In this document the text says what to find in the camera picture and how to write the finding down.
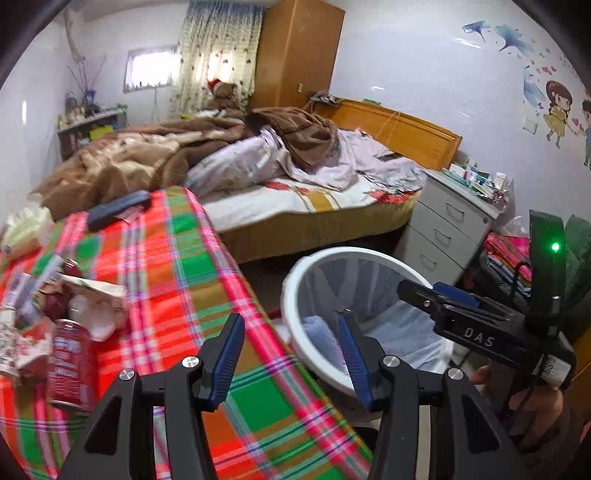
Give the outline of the right hand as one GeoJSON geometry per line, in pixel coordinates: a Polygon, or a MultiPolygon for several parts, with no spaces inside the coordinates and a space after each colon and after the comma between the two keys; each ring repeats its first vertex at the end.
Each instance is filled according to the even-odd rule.
{"type": "Polygon", "coordinates": [[[535,414],[524,439],[525,444],[533,444],[558,420],[564,409],[565,400],[561,390],[547,385],[535,386],[528,400],[526,397],[526,390],[513,395],[509,400],[509,408],[517,411],[522,407],[524,412],[535,414]]]}

